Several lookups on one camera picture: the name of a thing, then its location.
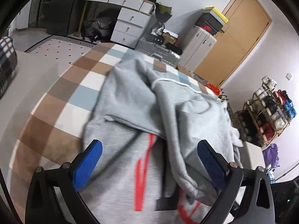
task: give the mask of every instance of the gray tile floor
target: gray tile floor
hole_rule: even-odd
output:
[[[13,38],[13,46],[15,50],[24,52],[29,47],[48,36],[49,34],[46,33],[46,29],[28,28],[13,32],[11,37]]]

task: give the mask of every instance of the black box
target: black box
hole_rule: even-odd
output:
[[[196,22],[196,25],[199,26],[199,27],[202,27],[204,30],[208,31],[211,35],[215,35],[217,34],[217,30],[212,26],[210,25],[207,21],[197,21]]]
[[[200,26],[198,25],[197,23],[198,22],[206,22],[208,23],[209,25],[211,25],[217,32],[219,32],[223,25],[216,19],[213,17],[212,14],[210,13],[203,13],[197,20],[197,22],[195,23],[197,26]]]

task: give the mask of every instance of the red shoe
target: red shoe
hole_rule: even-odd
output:
[[[274,129],[272,128],[272,126],[270,126],[269,131],[263,135],[264,141],[271,140],[274,137],[274,133]]]
[[[273,95],[276,98],[278,103],[280,103],[281,105],[286,104],[286,98],[285,98],[284,94],[281,92],[280,89],[278,91],[274,91]]]
[[[265,132],[268,132],[270,130],[270,123],[269,122],[266,122],[265,124],[262,125],[262,127],[260,127],[260,131],[261,133],[265,133]]]

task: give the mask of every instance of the purple bag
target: purple bag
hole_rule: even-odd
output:
[[[263,150],[263,156],[266,166],[271,164],[272,168],[279,167],[278,147],[275,143],[271,143],[267,149]]]

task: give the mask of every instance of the bolt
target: bolt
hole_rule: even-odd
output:
[[[229,163],[229,165],[230,165],[231,167],[233,167],[233,168],[237,168],[237,167],[238,167],[238,164],[235,163],[234,161],[231,161],[231,162]]]
[[[41,170],[42,170],[42,167],[37,167],[37,168],[35,169],[35,171],[36,171],[37,173],[39,173]]]
[[[260,172],[264,172],[264,171],[265,171],[265,169],[264,169],[262,166],[258,166],[258,170],[259,170]]]
[[[64,164],[62,164],[62,168],[67,169],[70,167],[70,163],[69,162],[65,162]]]

